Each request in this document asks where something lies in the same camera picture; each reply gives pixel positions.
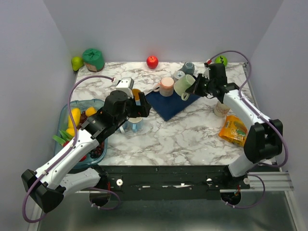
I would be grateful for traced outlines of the blue butterfly mug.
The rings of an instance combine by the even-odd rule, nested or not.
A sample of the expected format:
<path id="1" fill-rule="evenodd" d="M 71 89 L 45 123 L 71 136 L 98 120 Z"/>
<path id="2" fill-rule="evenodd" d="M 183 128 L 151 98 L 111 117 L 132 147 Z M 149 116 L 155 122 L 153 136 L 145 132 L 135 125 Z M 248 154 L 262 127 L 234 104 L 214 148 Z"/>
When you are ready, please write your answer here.
<path id="1" fill-rule="evenodd" d="M 139 89 L 132 89 L 132 93 L 133 93 L 136 105 L 140 105 L 141 104 L 140 98 L 139 98 L 140 90 Z"/>

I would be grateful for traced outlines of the pink ceramic mug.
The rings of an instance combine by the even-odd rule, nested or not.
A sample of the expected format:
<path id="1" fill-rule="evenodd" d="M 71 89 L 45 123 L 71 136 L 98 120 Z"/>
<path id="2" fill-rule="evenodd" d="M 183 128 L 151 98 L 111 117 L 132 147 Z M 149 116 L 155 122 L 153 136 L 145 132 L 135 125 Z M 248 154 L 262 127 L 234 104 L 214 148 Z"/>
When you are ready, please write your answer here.
<path id="1" fill-rule="evenodd" d="M 169 97 L 174 92 L 174 80 L 171 77 L 164 77 L 154 86 L 154 92 L 159 92 L 164 97 Z"/>

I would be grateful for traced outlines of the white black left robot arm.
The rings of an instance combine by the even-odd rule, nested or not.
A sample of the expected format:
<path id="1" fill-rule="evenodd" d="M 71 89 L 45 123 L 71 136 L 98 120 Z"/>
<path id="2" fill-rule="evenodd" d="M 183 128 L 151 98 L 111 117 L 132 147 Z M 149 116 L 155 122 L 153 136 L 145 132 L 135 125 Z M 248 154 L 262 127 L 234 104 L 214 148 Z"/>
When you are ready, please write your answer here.
<path id="1" fill-rule="evenodd" d="M 94 187 L 102 190 L 106 186 L 106 177 L 96 170 L 82 172 L 85 177 L 78 177 L 72 183 L 65 184 L 64 178 L 83 156 L 114 134 L 129 118 L 149 116 L 151 106 L 143 92 L 139 92 L 139 99 L 140 104 L 136 104 L 135 98 L 128 97 L 125 92 L 112 91 L 103 107 L 87 118 L 76 136 L 57 155 L 37 170 L 27 169 L 21 175 L 26 195 L 44 213 L 54 210 L 70 189 Z"/>

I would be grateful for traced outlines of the grey mug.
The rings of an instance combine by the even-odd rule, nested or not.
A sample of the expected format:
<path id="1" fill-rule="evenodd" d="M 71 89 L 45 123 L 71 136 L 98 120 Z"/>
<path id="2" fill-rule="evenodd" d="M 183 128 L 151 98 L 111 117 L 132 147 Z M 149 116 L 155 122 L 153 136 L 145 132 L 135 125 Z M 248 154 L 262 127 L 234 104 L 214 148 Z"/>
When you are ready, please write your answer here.
<path id="1" fill-rule="evenodd" d="M 174 79 L 175 82 L 177 82 L 178 80 L 180 80 L 184 76 L 185 76 L 185 73 L 181 70 L 178 70 L 173 74 L 173 79 Z"/>

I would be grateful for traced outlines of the light green mug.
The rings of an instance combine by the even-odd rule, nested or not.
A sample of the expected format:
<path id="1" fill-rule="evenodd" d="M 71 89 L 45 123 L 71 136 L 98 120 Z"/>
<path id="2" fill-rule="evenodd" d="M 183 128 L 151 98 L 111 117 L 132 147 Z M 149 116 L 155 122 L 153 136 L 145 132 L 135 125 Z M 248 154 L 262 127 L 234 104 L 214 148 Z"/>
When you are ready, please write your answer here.
<path id="1" fill-rule="evenodd" d="M 195 78 L 191 75 L 184 75 L 181 79 L 174 83 L 174 91 L 181 97 L 183 101 L 188 100 L 189 94 L 186 90 L 195 82 Z"/>

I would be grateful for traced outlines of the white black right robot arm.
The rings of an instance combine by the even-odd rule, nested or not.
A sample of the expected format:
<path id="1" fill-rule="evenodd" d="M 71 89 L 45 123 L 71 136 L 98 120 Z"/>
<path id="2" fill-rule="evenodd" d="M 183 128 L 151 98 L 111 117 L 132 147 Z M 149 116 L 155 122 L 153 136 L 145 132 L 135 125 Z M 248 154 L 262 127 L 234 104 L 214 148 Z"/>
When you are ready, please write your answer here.
<path id="1" fill-rule="evenodd" d="M 208 77 L 199 74 L 186 92 L 200 97 L 212 96 L 229 107 L 247 128 L 244 154 L 228 165 L 221 177 L 222 185 L 228 189 L 239 183 L 254 166 L 282 153 L 283 125 L 278 119 L 270 119 L 262 114 L 242 94 L 241 88 L 227 80 L 224 64 L 208 64 Z"/>

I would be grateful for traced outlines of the blue white gradient mug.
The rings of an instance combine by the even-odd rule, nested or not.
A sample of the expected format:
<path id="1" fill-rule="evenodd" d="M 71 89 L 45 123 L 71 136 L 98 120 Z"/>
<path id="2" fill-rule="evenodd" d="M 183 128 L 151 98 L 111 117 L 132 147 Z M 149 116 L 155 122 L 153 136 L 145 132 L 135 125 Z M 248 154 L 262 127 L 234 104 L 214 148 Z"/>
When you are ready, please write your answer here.
<path id="1" fill-rule="evenodd" d="M 128 127 L 128 124 L 127 124 L 127 122 L 125 122 L 125 123 L 123 123 L 123 124 L 119 127 L 118 130 L 119 130 L 122 134 L 124 134 L 125 131 L 126 131 L 126 129 L 127 129 L 127 127 Z"/>

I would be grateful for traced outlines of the light blue faceted mug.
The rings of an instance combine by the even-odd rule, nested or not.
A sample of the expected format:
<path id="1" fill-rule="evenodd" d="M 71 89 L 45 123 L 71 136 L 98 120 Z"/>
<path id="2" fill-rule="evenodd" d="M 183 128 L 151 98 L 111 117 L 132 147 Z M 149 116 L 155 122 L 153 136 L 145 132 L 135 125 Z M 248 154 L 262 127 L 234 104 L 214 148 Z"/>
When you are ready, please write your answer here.
<path id="1" fill-rule="evenodd" d="M 129 118 L 128 119 L 128 127 L 133 131 L 137 132 L 142 128 L 143 125 L 143 118 L 137 117 L 137 118 Z"/>

